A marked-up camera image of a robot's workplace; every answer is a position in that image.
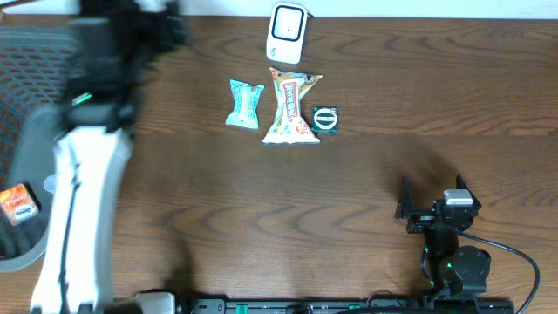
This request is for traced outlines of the yellow snack bag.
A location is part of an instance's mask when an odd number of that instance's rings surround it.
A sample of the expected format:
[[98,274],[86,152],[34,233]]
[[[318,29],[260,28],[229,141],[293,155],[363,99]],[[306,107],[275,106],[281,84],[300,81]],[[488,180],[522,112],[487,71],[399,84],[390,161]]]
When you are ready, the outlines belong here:
[[262,140],[264,145],[318,144],[302,116],[301,100],[323,76],[306,72],[282,72],[269,68],[276,94],[276,116]]

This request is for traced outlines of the small green round-logo box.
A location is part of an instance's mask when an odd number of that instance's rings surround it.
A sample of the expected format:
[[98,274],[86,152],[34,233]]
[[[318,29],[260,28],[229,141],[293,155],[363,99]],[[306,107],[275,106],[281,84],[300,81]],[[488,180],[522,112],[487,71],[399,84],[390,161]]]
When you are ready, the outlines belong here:
[[338,135],[338,120],[336,107],[314,106],[311,129],[316,134]]

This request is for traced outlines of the teal snack pack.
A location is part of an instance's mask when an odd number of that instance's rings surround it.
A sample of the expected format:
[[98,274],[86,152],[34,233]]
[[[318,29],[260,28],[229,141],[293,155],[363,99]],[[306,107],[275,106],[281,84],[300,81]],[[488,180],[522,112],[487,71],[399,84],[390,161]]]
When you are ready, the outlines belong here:
[[233,111],[226,119],[228,126],[239,126],[248,129],[258,129],[259,120],[257,107],[264,85],[250,85],[238,80],[230,80],[230,88],[234,101]]

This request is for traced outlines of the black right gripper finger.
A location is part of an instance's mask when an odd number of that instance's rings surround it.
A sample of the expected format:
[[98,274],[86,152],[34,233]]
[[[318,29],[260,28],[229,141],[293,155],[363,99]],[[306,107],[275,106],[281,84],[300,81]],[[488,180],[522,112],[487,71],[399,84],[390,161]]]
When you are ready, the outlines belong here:
[[413,210],[411,187],[409,181],[404,177],[396,209],[397,214],[409,214]]
[[481,208],[480,201],[476,198],[473,192],[467,186],[465,180],[461,175],[456,177],[456,188],[459,190],[459,197],[457,200],[458,205],[468,205],[475,208]]

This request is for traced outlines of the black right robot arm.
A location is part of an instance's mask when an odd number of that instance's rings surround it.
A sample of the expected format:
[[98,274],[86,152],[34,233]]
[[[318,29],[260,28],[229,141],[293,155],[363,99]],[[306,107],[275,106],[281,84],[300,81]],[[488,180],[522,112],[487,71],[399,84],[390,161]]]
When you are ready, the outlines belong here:
[[481,203],[461,176],[456,187],[443,192],[443,197],[430,208],[416,208],[408,180],[403,180],[394,217],[407,221],[409,234],[421,234],[425,248],[421,268],[430,281],[431,291],[421,297],[425,307],[447,306],[450,302],[475,304],[487,290],[491,257],[483,249],[461,246],[459,233],[473,225]]

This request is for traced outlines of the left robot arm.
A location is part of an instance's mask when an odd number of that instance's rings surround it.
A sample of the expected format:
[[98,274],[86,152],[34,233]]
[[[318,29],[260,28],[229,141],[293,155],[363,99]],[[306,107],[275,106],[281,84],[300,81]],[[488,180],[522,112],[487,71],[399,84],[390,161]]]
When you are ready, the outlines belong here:
[[160,54],[187,41],[180,5],[142,10],[134,1],[83,1],[72,21],[83,72],[58,102],[53,153],[57,183],[33,313],[110,313],[112,227],[132,157],[132,128],[145,73]]

